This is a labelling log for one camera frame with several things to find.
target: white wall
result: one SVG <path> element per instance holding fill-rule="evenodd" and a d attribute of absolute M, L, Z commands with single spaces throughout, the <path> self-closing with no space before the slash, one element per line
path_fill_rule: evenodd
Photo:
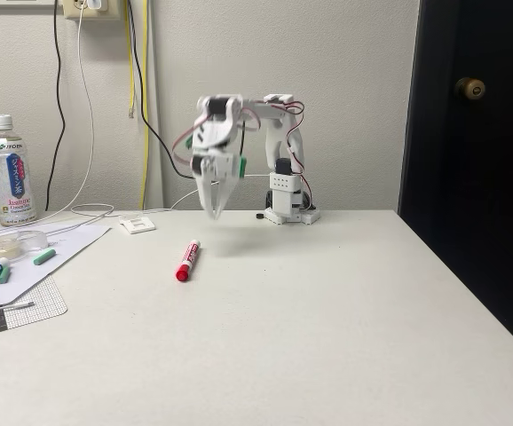
<path fill-rule="evenodd" d="M 306 104 L 306 176 L 322 209 L 395 209 L 418 0 L 154 2 L 162 134 L 196 116 L 200 95 L 294 93 Z M 248 173 L 266 172 L 264 134 L 249 135 Z M 167 201 L 193 188 L 164 163 Z M 261 209 L 266 179 L 228 207 Z M 182 208 L 198 208 L 191 199 Z"/>
<path fill-rule="evenodd" d="M 61 9 L 58 31 L 63 59 L 60 94 L 67 130 L 53 180 L 51 209 L 65 206 L 81 185 L 91 133 L 76 59 L 77 22 L 64 20 Z M 95 114 L 96 145 L 90 178 L 78 202 L 108 202 L 120 209 L 136 209 L 143 142 L 138 118 L 128 117 L 129 69 L 124 24 L 84 21 L 82 40 L 83 69 Z M 56 71 L 52 8 L 1 8 L 0 114 L 12 114 L 15 130 L 28 144 L 39 211 L 43 211 L 51 158 L 61 125 L 55 100 Z"/>
<path fill-rule="evenodd" d="M 142 2 L 133 3 L 141 34 Z M 166 0 L 152 6 L 161 134 L 168 144 L 191 125 L 202 94 L 294 93 L 306 104 L 302 133 L 314 201 L 322 209 L 397 207 L 418 0 Z M 53 209 L 69 202 L 81 184 L 89 144 L 76 22 L 59 17 L 58 25 L 67 131 Z M 83 23 L 82 51 L 97 156 L 80 202 L 135 209 L 142 125 L 128 118 L 123 23 Z M 0 114 L 12 114 L 28 142 L 40 210 L 59 135 L 56 66 L 51 9 L 0 9 Z M 152 121 L 157 128 L 155 113 Z M 248 173 L 267 172 L 264 131 L 248 135 L 245 153 Z M 150 170 L 157 155 L 154 150 Z M 163 179 L 166 205 L 194 188 L 173 173 L 165 157 Z M 159 207 L 159 177 L 154 174 L 149 184 L 149 207 Z M 266 189 L 266 179 L 248 178 L 228 207 L 260 209 Z M 199 202 L 192 197 L 182 208 L 198 209 Z"/>

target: robotic arm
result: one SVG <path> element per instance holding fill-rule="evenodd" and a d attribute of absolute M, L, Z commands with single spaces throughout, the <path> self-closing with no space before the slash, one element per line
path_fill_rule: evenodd
<path fill-rule="evenodd" d="M 264 215 L 274 223 L 305 222 L 311 224 L 320 213 L 311 205 L 303 210 L 302 178 L 304 147 L 297 128 L 296 113 L 290 111 L 292 95 L 269 95 L 264 100 L 243 99 L 240 95 L 217 95 L 201 98 L 201 115 L 193 132 L 192 173 L 200 202 L 209 216 L 217 219 L 240 178 L 244 177 L 246 159 L 227 149 L 237 137 L 240 122 L 252 117 L 268 121 L 266 161 L 271 173 L 272 206 Z M 287 141 L 290 160 L 280 158 L 280 146 Z M 213 205 L 211 185 L 218 183 L 217 205 Z"/>

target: white paper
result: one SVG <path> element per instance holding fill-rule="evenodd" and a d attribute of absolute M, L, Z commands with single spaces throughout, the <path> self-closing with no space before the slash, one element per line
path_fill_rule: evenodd
<path fill-rule="evenodd" d="M 66 226 L 65 223 L 61 225 L 39 225 L 30 227 L 30 230 L 49 233 Z M 55 249 L 57 254 L 39 266 L 34 265 L 34 258 L 37 257 L 38 252 L 29 253 L 21 260 L 13 262 L 10 279 L 7 283 L 0 284 L 0 304 L 8 304 L 29 290 L 71 257 L 102 237 L 109 229 L 110 226 L 83 225 L 72 231 L 49 236 L 50 247 Z"/>

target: plastic bottle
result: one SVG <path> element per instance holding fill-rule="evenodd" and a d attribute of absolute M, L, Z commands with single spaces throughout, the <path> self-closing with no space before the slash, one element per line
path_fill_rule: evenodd
<path fill-rule="evenodd" d="M 12 117 L 0 115 L 0 223 L 3 226 L 36 220 L 36 202 L 29 180 L 28 150 L 12 132 Z"/>

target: green chalk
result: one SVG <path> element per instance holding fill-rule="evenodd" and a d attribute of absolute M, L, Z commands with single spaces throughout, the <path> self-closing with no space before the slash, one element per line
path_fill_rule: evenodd
<path fill-rule="evenodd" d="M 43 262 L 46 262 L 47 260 L 51 259 L 54 256 L 55 256 L 55 250 L 53 248 L 48 248 L 40 256 L 38 256 L 34 259 L 34 264 L 40 265 Z"/>
<path fill-rule="evenodd" d="M 5 284 L 8 282 L 8 278 L 10 277 L 10 266 L 5 266 L 5 268 L 0 272 L 0 284 Z"/>

